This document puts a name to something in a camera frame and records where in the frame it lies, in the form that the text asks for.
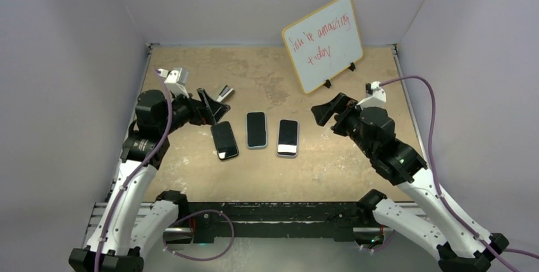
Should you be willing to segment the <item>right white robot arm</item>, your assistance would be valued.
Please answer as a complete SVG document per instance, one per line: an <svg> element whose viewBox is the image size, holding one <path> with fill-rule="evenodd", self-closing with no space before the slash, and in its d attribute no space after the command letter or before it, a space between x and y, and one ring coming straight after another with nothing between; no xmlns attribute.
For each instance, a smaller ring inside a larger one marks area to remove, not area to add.
<svg viewBox="0 0 539 272"><path fill-rule="evenodd" d="M395 122L386 109L362 104L343 93L311 108L317 125L336 120L332 131L349 137L378 175L398 187L428 217L404 211L382 192L372 189L357 203L358 220L389 226L421 248L442 271L487 271L509 246L501 233L475 222L444 188L437 187L426 161L396 137Z"/></svg>

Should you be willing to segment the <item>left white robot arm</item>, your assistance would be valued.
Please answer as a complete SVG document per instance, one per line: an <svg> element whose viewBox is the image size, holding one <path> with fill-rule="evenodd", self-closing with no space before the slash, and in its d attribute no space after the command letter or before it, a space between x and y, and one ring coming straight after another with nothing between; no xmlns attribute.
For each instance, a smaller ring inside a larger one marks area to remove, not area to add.
<svg viewBox="0 0 539 272"><path fill-rule="evenodd" d="M143 197L170 147L168 135L186 123L216 125L229 105L209 97L202 88L191 94L148 90L137 98L135 120L118 165L118 175L102 218L82 248L69 256L74 271L142 271L147 253L167 226L189 220L188 201L179 191L164 191L151 211L138 219Z"/></svg>

